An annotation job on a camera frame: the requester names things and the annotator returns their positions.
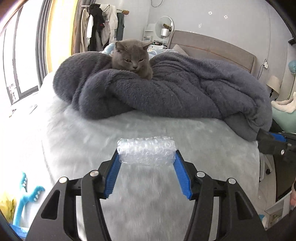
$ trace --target person's hand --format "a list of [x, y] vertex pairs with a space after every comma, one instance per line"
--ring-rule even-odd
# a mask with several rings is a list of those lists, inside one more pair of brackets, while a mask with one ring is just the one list
[[292, 185], [292, 193], [291, 193], [290, 204], [292, 206], [294, 206], [294, 207], [296, 206], [296, 191], [294, 189], [294, 184]]

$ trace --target gray headboard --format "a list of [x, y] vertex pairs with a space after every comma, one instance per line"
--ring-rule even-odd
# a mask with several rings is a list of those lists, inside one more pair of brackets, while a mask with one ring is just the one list
[[222, 40], [174, 30], [170, 35], [168, 48], [172, 49], [176, 44], [191, 57], [224, 60], [251, 74], [254, 72], [256, 56]]

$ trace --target white bedsheet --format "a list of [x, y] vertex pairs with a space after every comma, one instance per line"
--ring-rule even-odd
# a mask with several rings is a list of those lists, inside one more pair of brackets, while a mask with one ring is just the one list
[[[212, 178], [235, 178], [252, 203], [257, 198], [257, 143], [236, 135], [216, 119], [171, 119], [132, 111], [104, 120], [85, 120], [52, 89], [53, 73], [39, 92], [41, 138], [54, 185], [62, 176], [83, 177], [109, 160], [120, 138], [170, 136], [186, 161]], [[113, 194], [102, 201], [112, 240], [183, 240], [194, 202], [182, 194], [173, 167], [122, 165]], [[78, 227], [83, 238], [82, 212]], [[215, 227], [210, 240], [215, 239]]]

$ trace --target fluffy blanket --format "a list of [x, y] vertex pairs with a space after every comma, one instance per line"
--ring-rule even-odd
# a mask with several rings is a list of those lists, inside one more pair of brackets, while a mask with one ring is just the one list
[[266, 89], [239, 67], [162, 53], [150, 60], [152, 80], [111, 69], [111, 57], [75, 54], [55, 73], [53, 88], [85, 118], [102, 119], [133, 109], [173, 118], [217, 118], [239, 136], [256, 140], [272, 121]]

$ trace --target bubble wrap roll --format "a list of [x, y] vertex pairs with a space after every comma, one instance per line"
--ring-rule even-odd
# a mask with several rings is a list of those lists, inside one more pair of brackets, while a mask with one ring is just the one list
[[169, 166], [175, 161], [176, 146], [170, 137], [120, 139], [119, 161], [144, 166]]

